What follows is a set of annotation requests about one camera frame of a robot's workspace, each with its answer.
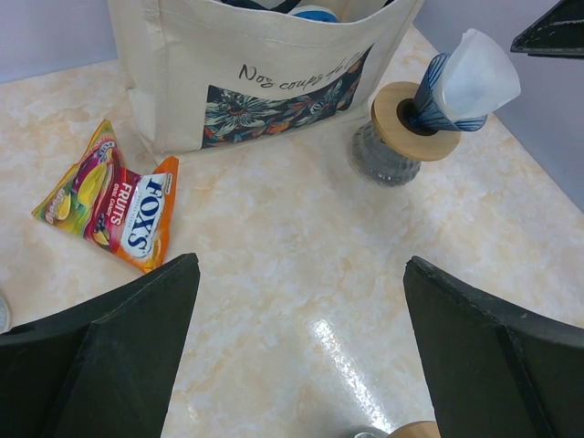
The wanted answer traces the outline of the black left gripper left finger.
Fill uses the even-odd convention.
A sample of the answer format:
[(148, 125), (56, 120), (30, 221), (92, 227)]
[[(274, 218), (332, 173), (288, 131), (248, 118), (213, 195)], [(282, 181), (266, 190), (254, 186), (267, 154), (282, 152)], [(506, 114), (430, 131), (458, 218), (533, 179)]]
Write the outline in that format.
[(1, 337), (4, 437), (158, 437), (200, 282), (184, 254)]

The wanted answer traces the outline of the blue ribbed dripper cone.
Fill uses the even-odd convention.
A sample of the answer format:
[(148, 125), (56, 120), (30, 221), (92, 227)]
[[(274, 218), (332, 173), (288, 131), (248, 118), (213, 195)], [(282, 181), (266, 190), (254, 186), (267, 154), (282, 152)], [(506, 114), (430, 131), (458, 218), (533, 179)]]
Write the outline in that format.
[(431, 60), (412, 103), (407, 106), (405, 112), (408, 124), (424, 134), (437, 131), (477, 131), (482, 129), (487, 121), (486, 115), (479, 118), (452, 121), (440, 109), (433, 92), (437, 88), (438, 79), (443, 74), (449, 57), (450, 54), (441, 53)]

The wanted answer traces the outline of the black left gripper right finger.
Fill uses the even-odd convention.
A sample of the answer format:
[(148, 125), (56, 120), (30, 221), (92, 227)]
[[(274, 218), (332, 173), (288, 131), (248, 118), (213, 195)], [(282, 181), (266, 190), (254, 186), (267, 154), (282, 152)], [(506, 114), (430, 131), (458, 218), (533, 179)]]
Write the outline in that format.
[(580, 437), (583, 330), (415, 256), (403, 287), (443, 437)]

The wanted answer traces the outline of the white paper sheet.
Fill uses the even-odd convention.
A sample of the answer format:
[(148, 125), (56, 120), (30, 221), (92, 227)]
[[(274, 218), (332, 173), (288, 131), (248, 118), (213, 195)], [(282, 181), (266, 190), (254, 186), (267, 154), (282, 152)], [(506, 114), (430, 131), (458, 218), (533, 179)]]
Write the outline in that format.
[(490, 36), (469, 29), (448, 57), (435, 99), (451, 121), (484, 117), (521, 93), (509, 56)]

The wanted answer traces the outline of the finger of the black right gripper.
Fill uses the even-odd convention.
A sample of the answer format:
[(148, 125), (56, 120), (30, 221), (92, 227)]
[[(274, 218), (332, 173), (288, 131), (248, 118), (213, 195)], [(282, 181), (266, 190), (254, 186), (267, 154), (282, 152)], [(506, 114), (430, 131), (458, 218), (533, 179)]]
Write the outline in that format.
[(531, 57), (583, 57), (583, 0), (559, 1), (518, 35), (512, 53)]

